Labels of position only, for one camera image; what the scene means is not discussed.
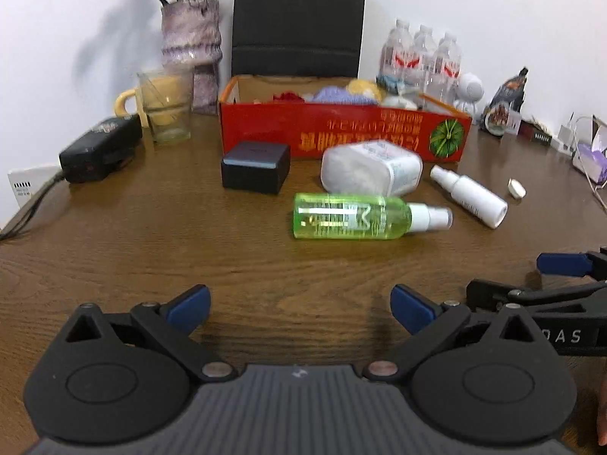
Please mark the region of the person left hand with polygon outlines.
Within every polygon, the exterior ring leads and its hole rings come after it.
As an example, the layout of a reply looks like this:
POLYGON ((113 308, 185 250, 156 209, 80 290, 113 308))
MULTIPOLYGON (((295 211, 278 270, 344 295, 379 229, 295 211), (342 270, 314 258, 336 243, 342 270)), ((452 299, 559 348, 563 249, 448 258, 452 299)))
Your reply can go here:
POLYGON ((607 445, 607 376, 604 376, 599 392, 599 407, 597 412, 597 436, 601 447, 607 445))

